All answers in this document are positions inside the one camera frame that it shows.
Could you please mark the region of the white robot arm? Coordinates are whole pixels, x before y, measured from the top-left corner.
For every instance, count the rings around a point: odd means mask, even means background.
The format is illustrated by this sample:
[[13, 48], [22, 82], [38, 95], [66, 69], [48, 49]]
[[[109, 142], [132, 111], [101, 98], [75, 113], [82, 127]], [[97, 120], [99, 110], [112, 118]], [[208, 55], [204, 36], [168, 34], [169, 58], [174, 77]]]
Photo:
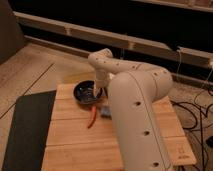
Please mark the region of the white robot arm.
[[88, 56], [108, 103], [125, 171], [174, 171], [152, 104], [172, 88], [170, 72], [144, 62], [115, 59], [103, 49]]

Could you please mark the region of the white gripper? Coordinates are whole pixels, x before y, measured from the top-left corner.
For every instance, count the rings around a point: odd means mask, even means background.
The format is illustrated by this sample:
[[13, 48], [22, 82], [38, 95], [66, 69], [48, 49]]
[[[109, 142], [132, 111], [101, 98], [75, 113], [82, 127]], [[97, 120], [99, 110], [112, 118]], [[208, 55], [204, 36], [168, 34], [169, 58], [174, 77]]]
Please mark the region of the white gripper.
[[108, 86], [110, 81], [109, 74], [104, 70], [97, 70], [95, 72], [94, 93], [98, 94], [102, 88]]

